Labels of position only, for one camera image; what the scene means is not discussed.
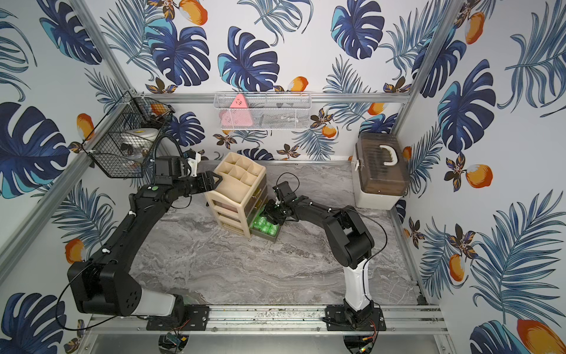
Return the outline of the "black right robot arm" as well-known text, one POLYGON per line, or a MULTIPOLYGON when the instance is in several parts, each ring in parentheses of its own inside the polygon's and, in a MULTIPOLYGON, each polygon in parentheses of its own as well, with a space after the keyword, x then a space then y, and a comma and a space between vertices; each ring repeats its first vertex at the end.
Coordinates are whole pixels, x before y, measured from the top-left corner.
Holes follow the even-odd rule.
POLYGON ((272 224, 305 221, 324 230, 334 258, 343 266, 346 293, 340 320, 329 325, 362 330, 370 324, 374 301, 369 293, 367 263, 374 238, 353 206, 331 208, 306 196, 297 196, 284 181, 273 187, 275 198, 268 201, 264 215, 272 224))

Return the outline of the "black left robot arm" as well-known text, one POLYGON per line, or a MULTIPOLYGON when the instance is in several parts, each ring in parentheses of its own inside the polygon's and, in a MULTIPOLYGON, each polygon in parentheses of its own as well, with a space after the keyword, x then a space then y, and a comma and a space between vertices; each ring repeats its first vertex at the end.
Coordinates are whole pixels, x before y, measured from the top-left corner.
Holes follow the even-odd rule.
POLYGON ((79 312, 115 317, 159 317, 182 322, 181 296, 143 287, 131 276, 134 259, 153 227, 180 197, 215 190, 222 177, 212 171, 165 184, 149 184, 129 196, 130 209, 113 234, 85 262, 69 268, 70 289, 79 312))

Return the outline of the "clear top drawer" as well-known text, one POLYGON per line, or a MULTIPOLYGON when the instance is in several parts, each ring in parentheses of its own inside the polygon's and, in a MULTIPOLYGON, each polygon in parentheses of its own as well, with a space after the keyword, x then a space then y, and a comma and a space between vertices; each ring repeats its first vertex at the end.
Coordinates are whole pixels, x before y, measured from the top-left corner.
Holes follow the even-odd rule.
POLYGON ((250 201, 256 202, 258 199, 262 198, 262 194, 265 192, 267 184, 266 174, 259 176, 255 183, 251 186, 250 201))

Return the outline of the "clear bottom drawer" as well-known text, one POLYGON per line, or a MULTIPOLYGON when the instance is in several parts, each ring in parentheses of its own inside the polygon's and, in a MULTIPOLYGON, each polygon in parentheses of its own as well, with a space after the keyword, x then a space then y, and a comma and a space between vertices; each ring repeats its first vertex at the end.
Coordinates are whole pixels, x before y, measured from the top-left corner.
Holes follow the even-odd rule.
POLYGON ((265 207, 262 206, 255 215, 253 221, 250 224, 250 233, 253 236, 257 236, 275 243, 279 236, 281 226, 278 224, 272 224, 270 221, 268 221, 267 217, 264 214, 264 209, 265 207))

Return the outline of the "beige drawer organizer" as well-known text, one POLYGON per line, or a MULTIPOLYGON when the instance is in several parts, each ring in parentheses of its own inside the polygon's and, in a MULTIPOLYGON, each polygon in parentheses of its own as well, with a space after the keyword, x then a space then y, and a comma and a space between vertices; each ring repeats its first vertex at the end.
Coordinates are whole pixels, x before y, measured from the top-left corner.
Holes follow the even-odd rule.
POLYGON ((229 153, 215 168, 215 173, 222 176, 223 181, 216 190, 205 193, 205 197, 220 227, 249 240, 252 238, 250 224, 266 202, 267 184, 265 200, 258 203, 249 215, 246 215, 245 208, 250 200, 251 186, 266 172, 265 166, 237 153, 229 153))

